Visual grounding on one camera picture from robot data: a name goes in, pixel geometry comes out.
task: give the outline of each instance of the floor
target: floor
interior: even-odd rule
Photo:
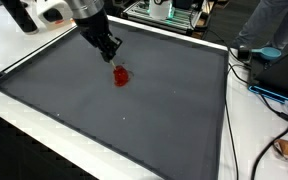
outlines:
[[[213,12],[210,29],[230,43],[258,2],[259,0],[231,0],[225,9],[216,9]],[[106,9],[108,14],[114,16],[120,12],[120,9],[114,8],[109,3],[106,4]],[[259,34],[254,43],[255,47],[260,47],[269,40],[282,17],[283,14]],[[207,34],[206,40],[221,43],[211,33]],[[96,178],[0,118],[0,179],[95,180]]]

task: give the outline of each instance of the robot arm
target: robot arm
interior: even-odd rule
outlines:
[[[73,19],[81,35],[101,51],[104,61],[110,62],[122,44],[112,36],[103,0],[65,0],[73,11]]]

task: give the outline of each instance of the gray mat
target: gray mat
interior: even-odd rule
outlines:
[[[74,30],[0,79],[0,91],[165,179],[217,179],[227,53],[113,24],[112,67]]]

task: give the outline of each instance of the white table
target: white table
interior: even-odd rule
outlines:
[[[37,21],[34,17],[34,11],[29,12],[33,14],[33,19]],[[109,19],[198,44],[226,49],[220,45],[134,22],[113,17],[109,17]],[[40,22],[37,24],[41,30],[40,34],[26,36],[12,22],[5,9],[0,7],[0,70],[8,67],[72,26],[67,24],[47,31]],[[246,77],[244,70],[238,68],[236,70],[243,78]],[[233,74],[229,75],[227,86],[227,99],[240,169],[240,179],[248,180],[250,179],[253,162],[258,153],[273,137],[284,131],[287,123],[270,112],[261,100],[253,93],[247,91],[245,85],[239,82]],[[281,110],[280,104],[273,102],[272,105],[277,110]],[[157,175],[136,163],[2,93],[0,93],[0,117],[98,179],[160,179]],[[288,163],[278,160],[270,149],[260,162],[257,172],[257,179],[288,180]],[[222,131],[219,179],[235,179],[235,167],[226,116]]]

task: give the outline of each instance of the white table surface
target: white table surface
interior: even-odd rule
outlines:
[[[66,24],[60,28],[48,30],[36,19],[34,10],[29,12],[40,28],[40,33],[33,36],[27,36],[22,33],[5,9],[0,7],[0,70],[72,27],[72,24]],[[226,49],[220,45],[134,22],[114,17],[109,17],[109,19],[198,44]],[[246,71],[238,67],[236,70],[243,78],[246,78]],[[256,156],[273,137],[284,131],[287,123],[270,112],[255,94],[249,92],[246,86],[234,77],[233,73],[228,77],[227,90],[240,179],[248,180],[250,179],[250,172]],[[269,102],[272,103],[275,109],[282,110],[282,106],[279,103]],[[2,93],[0,93],[0,117],[98,179],[160,179],[157,175],[136,163]],[[218,179],[233,180],[235,179],[235,173],[227,118],[225,116]],[[270,149],[262,158],[256,177],[256,179],[265,180],[288,180],[288,163],[277,159],[273,150]]]

